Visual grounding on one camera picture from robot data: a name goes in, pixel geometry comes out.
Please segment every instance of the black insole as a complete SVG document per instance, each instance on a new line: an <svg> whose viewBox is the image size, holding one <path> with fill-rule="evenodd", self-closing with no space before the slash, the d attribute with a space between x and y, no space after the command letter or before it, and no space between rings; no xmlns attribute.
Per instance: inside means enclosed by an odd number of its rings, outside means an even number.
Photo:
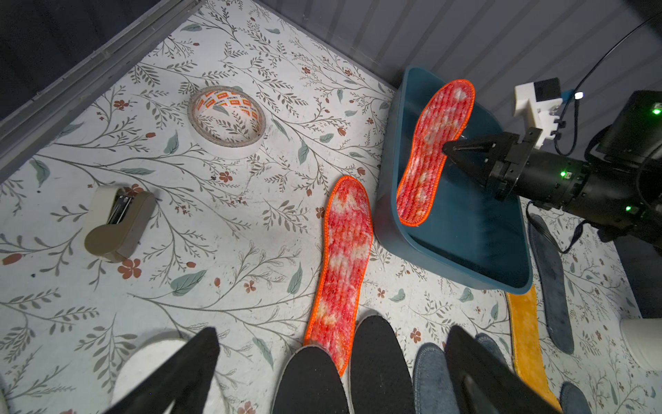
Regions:
<svg viewBox="0 0 662 414"><path fill-rule="evenodd" d="M285 367L273 414L349 414L345 390L331 357L317 346L300 349Z"/></svg>
<svg viewBox="0 0 662 414"><path fill-rule="evenodd" d="M354 336L350 393L355 414L414 414L414 389L400 344L378 315L365 318Z"/></svg>

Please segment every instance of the tape roll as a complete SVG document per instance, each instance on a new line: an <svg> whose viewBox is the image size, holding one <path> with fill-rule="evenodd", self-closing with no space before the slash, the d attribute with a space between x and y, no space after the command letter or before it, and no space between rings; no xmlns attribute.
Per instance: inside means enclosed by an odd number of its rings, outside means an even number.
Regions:
<svg viewBox="0 0 662 414"><path fill-rule="evenodd" d="M189 102L191 136L213 156L238 160L262 145L265 117L255 99L229 86L199 90Z"/></svg>

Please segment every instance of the red flower pattern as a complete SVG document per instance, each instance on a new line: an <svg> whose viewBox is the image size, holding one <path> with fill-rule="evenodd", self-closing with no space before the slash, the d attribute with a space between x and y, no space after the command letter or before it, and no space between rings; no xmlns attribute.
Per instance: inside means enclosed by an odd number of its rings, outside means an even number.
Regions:
<svg viewBox="0 0 662 414"><path fill-rule="evenodd" d="M409 334L409 337L414 341L414 344L422 341L420 338L420 331L416 328Z"/></svg>
<svg viewBox="0 0 662 414"><path fill-rule="evenodd" d="M218 179L222 180L224 183L226 183L228 181L232 181L232 176L230 175L229 171L225 171L225 172L220 173L220 175L218 176Z"/></svg>
<svg viewBox="0 0 662 414"><path fill-rule="evenodd" d="M120 111L123 111L124 108L128 107L129 105L130 105L130 102L124 102L124 100L115 101L113 103L113 106L116 107L117 109L119 109Z"/></svg>
<svg viewBox="0 0 662 414"><path fill-rule="evenodd" d="M139 278L142 270L138 268L140 266L140 259L126 259L122 262L122 266L117 268L117 271L122 274L122 279L128 279L131 276L134 278Z"/></svg>
<svg viewBox="0 0 662 414"><path fill-rule="evenodd" d="M244 288L246 288L246 293L251 293L252 291L255 291L255 286L253 286L254 284L255 282L253 282L252 280L250 281L250 283L244 284Z"/></svg>
<svg viewBox="0 0 662 414"><path fill-rule="evenodd" d="M250 406L250 401L247 401L243 407L239 407L237 414L255 414L255 408Z"/></svg>

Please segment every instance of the black cable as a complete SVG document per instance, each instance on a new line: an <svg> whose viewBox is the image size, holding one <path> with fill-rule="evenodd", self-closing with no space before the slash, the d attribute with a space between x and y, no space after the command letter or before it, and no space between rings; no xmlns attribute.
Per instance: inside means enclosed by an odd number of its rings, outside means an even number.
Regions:
<svg viewBox="0 0 662 414"><path fill-rule="evenodd" d="M582 220L577 227L575 227L575 232L573 234L573 238L570 240L570 245L565 249L561 250L559 247L559 244L556 242L554 237L551 235L549 230L547 230L545 227L542 227L540 224L536 223L535 220L531 217L531 214L529 214L529 206L533 204L534 201L531 200L529 201L529 204L526 205L525 213L526 213L526 219L529 221L529 224L531 224L533 227L536 228L536 230L546 239L550 241L556 247L556 250L559 251L561 254L566 254L572 249L573 245L581 238L582 234L584 233L584 225L587 224L589 221L588 220Z"/></svg>
<svg viewBox="0 0 662 414"><path fill-rule="evenodd" d="M563 153L559 149L559 135L554 136L554 149L556 149L556 153L562 156L568 156L575 151L575 147L577 146L577 130L579 129L579 102L581 99L575 99L575 133L573 137L573 146L570 148L570 151Z"/></svg>
<svg viewBox="0 0 662 414"><path fill-rule="evenodd" d="M662 148L662 144L658 145L655 147L654 150L651 151L650 154L646 158L644 158L643 162L637 169L637 176L634 178L634 186L637 189L637 194L639 195L639 199L641 199L641 202L652 212L652 213L657 213L654 209L653 206L651 206L648 201L646 201L645 198L643 198L643 194L641 194L641 187L639 186L639 181L641 179L641 173L643 172L643 169L646 167L646 164L653 158L653 156Z"/></svg>
<svg viewBox="0 0 662 414"><path fill-rule="evenodd" d="M589 70L589 72L586 74L586 76L584 76L584 78L582 78L582 80L579 81L579 83L577 84L577 86L575 86L575 88L572 90L572 93L570 94L570 98L568 98L568 100L565 102L565 106L563 107L563 111L561 112L561 117L557 120L558 123L561 123L561 121L563 120L563 117L565 116L565 112L568 110L568 105L570 105L570 101L574 101L574 100L575 100L575 93L579 90L579 88L582 86L582 84L584 84L584 82L586 81L586 79L587 79L589 76L591 76L591 74L592 74L593 72L595 72L595 70L596 70L597 67L602 63L602 61L605 60L605 59L607 59L607 56L609 56L609 55L614 51L614 49L616 49L617 47L619 47L619 46L621 45L621 43L625 42L625 40L626 40L627 38L629 38L634 32L636 32L637 30L639 30L639 29L640 29L641 27L643 27L646 23L648 23L649 21L653 20L655 17L658 17L659 15L662 15L662 11L659 11L659 12L655 13L654 15L650 16L648 19L646 19L646 20L644 20L643 22L641 22L641 24L640 24L639 26L633 28L628 34L626 34L625 36L623 36L623 38L622 38L621 40L619 40L615 45L613 45L612 48L609 49L609 51L607 51L607 53L605 53L605 54L600 58L600 60L598 61L598 63L596 63L596 64L591 68L591 70ZM564 156L566 156L566 155L570 155L570 154L572 153L572 151L575 149L575 145L577 144L577 127L576 127L576 125L577 125L577 110L575 110L575 142L573 143L573 149L570 150L570 152L569 152L568 154L562 154L561 151L559 150L559 147L558 147L557 143L556 143L557 138L556 138L556 136L554 137L554 148L556 149L556 152L557 152L559 155L564 155Z"/></svg>
<svg viewBox="0 0 662 414"><path fill-rule="evenodd" d="M586 161L590 162L591 164L599 164L604 162L600 158L591 154L591 150L602 142L604 136L607 134L607 132L611 127L612 127L611 125L607 125L603 129L600 129L598 133L595 134L593 138L591 138L591 140L589 141L589 145L587 145L586 149L584 149L584 159Z"/></svg>

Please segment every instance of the yellow insole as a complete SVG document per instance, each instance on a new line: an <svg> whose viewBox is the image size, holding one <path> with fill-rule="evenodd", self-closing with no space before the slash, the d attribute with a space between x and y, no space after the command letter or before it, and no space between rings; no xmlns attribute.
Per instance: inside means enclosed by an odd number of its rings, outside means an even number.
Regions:
<svg viewBox="0 0 662 414"><path fill-rule="evenodd" d="M506 293L506 298L510 308L512 359L515 372L526 385L561 412L559 400L549 390L547 374L542 362L536 289L532 286L524 295Z"/></svg>

